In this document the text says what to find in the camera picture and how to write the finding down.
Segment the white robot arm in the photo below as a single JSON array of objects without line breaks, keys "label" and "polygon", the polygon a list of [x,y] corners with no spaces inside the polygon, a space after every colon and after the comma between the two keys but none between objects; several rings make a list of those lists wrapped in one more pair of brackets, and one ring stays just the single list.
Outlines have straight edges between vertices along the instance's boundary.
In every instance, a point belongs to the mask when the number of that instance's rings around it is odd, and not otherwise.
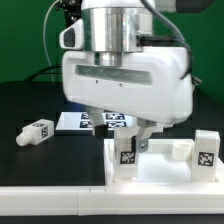
[{"label": "white robot arm", "polygon": [[156,124],[191,115],[200,80],[183,34],[162,13],[200,13],[214,1],[82,1],[79,19],[60,34],[63,90],[86,106],[96,135],[106,130],[104,110],[131,115],[131,149],[144,152]]}]

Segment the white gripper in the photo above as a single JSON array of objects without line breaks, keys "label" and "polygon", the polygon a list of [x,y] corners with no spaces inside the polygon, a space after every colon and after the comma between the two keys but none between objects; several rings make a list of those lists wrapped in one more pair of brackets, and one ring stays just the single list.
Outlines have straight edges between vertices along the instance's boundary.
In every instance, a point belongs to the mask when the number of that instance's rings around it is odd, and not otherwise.
[{"label": "white gripper", "polygon": [[141,52],[125,54],[120,68],[96,66],[93,57],[87,52],[66,52],[62,77],[66,98],[88,105],[96,138],[107,133],[104,110],[141,118],[131,149],[143,153],[148,150],[155,122],[175,124],[191,115],[192,84],[184,48],[145,47]]}]

